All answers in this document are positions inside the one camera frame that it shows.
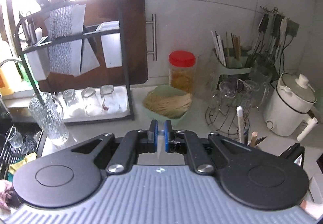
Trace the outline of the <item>black metal dish rack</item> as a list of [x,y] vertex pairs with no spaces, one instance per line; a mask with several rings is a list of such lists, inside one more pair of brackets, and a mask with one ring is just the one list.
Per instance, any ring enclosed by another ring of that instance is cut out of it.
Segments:
[[94,25],[94,31],[85,26],[85,4],[79,1],[60,2],[22,17],[19,24],[27,24],[31,45],[21,47],[20,39],[15,46],[22,60],[28,60],[26,71],[36,93],[41,91],[39,81],[46,80],[50,73],[78,77],[100,66],[96,57],[94,37],[101,38],[106,68],[123,67],[125,85],[114,86],[109,106],[104,106],[100,97],[96,107],[81,99],[79,104],[64,109],[64,122],[83,122],[133,119],[134,109],[126,63],[124,21],[120,6],[118,19]]

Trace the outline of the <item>bundle of bamboo sticks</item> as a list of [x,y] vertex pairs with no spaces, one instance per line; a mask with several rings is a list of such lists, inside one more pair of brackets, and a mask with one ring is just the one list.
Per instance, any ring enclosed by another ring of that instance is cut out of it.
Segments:
[[143,101],[143,106],[161,116],[176,119],[184,115],[192,104],[192,95],[186,93],[182,96],[162,97],[149,92]]

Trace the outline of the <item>textured drinking glass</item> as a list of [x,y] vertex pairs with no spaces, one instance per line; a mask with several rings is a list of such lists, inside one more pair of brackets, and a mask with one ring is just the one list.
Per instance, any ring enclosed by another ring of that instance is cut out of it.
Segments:
[[39,127],[55,146],[62,146],[69,139],[64,124],[64,109],[58,97],[48,92],[35,95],[28,109]]

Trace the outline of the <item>white electric cooker pot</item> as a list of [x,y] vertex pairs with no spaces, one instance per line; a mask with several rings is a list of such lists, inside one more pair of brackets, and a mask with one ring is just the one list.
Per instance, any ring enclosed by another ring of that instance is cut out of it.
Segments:
[[305,75],[283,73],[264,108],[265,125],[275,134],[288,137],[306,122],[307,126],[297,136],[297,141],[301,142],[318,123],[318,119],[309,114],[315,103],[315,90]]

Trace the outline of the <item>white long utensil handle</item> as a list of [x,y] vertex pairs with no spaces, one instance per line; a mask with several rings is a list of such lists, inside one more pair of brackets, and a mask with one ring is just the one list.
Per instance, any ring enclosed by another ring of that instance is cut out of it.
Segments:
[[243,116],[243,108],[238,106],[236,108],[237,111],[237,119],[238,119],[238,133],[239,133],[239,142],[244,143],[244,116]]

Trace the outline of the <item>wooden handle utensil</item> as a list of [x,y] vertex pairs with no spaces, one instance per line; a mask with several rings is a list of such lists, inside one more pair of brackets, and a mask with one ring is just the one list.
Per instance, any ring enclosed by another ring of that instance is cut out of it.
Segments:
[[254,147],[256,145],[256,140],[257,140],[258,132],[253,132],[251,135],[251,141],[250,141],[250,146]]

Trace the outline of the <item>green chopstick drainer holder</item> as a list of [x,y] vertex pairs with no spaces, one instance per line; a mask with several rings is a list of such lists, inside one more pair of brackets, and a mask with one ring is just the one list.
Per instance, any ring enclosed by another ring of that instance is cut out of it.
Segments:
[[230,56],[230,52],[235,53],[234,48],[224,48],[221,36],[216,31],[211,31],[214,41],[215,65],[212,76],[214,81],[219,82],[226,76],[246,75],[251,72],[251,67],[246,67],[247,56],[240,56],[236,59],[235,56]]

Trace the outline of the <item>green plastic basket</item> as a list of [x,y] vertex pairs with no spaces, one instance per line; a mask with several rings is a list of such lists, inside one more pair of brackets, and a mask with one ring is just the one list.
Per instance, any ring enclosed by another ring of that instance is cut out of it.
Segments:
[[180,123],[191,108],[193,95],[177,88],[160,85],[149,91],[142,102],[147,116],[164,123],[170,120],[173,126]]

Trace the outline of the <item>red lid plastic jar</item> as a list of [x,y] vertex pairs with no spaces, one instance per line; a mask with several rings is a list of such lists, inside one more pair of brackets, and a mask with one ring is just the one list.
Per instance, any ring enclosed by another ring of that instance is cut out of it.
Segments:
[[195,55],[189,51],[176,50],[169,54],[169,85],[187,93],[193,92]]

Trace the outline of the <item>brown wooden cutting board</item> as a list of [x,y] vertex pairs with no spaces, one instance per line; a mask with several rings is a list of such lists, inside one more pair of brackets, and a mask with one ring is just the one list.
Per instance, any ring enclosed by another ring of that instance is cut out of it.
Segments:
[[[148,80],[146,10],[145,0],[81,0],[85,4],[85,26],[91,32],[94,25],[118,19],[117,6],[120,6],[124,21],[126,63],[131,85],[144,84]],[[94,37],[96,57],[100,66],[78,77],[50,73],[48,78],[39,81],[41,91],[58,92],[74,88],[100,87],[112,84],[125,85],[124,68],[106,68],[101,38]]]

